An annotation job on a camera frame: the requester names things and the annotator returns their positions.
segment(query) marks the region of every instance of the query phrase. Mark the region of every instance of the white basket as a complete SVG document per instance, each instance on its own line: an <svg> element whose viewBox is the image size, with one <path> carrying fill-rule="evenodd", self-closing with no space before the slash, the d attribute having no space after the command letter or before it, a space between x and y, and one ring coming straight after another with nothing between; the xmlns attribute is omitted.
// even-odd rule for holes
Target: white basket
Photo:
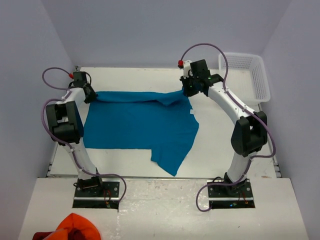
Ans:
<svg viewBox="0 0 320 240"><path fill-rule="evenodd" d="M270 90L264 61L258 55L225 52L229 66L227 86L247 105L256 105L270 100ZM226 62L219 54L219 70L225 72Z"/></svg>

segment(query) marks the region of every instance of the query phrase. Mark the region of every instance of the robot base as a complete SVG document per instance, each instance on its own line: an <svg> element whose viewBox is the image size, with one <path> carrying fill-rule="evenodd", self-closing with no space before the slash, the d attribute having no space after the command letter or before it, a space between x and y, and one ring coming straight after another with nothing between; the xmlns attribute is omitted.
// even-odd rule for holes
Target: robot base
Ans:
<svg viewBox="0 0 320 240"><path fill-rule="evenodd" d="M74 209L119 209L118 181L103 181L102 187L96 186L81 190L75 189Z"/></svg>
<svg viewBox="0 0 320 240"><path fill-rule="evenodd" d="M208 196L211 209L255 208L254 196L248 179L242 184L232 188L225 186L209 186Z"/></svg>

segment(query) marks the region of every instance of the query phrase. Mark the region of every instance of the red cable connector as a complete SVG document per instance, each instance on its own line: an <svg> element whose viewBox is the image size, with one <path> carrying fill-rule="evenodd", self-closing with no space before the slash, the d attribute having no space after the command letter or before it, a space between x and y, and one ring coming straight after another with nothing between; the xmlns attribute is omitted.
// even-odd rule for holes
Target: red cable connector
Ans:
<svg viewBox="0 0 320 240"><path fill-rule="evenodd" d="M180 68L180 69L184 68L184 61L183 60L178 61L178 68Z"/></svg>

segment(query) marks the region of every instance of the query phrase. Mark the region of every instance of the orange cloth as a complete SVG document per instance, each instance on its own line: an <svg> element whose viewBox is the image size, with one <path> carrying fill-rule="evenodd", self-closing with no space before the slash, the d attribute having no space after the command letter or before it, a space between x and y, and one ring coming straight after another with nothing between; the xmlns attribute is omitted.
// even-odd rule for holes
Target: orange cloth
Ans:
<svg viewBox="0 0 320 240"><path fill-rule="evenodd" d="M71 213L55 232L36 233L32 240L101 240L98 229L86 218Z"/></svg>

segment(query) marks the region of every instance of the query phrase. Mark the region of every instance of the gray wall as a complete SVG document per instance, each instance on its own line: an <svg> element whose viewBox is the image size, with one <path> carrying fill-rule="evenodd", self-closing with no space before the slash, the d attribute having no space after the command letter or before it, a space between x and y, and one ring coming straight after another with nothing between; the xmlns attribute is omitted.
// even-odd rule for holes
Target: gray wall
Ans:
<svg viewBox="0 0 320 240"><path fill-rule="evenodd" d="M175 68L182 53L199 42L261 54L291 0L42 2L77 65ZM218 59L208 48L189 57Z"/></svg>
<svg viewBox="0 0 320 240"><path fill-rule="evenodd" d="M44 101L62 94L42 83L42 71L51 66L73 69L40 0L0 1L2 240L18 239L36 178L45 176L52 155L53 142L40 121ZM67 86L66 75L49 77Z"/></svg>
<svg viewBox="0 0 320 240"><path fill-rule="evenodd" d="M319 0L293 0L262 54L271 92L262 107L311 240L320 239L319 10Z"/></svg>

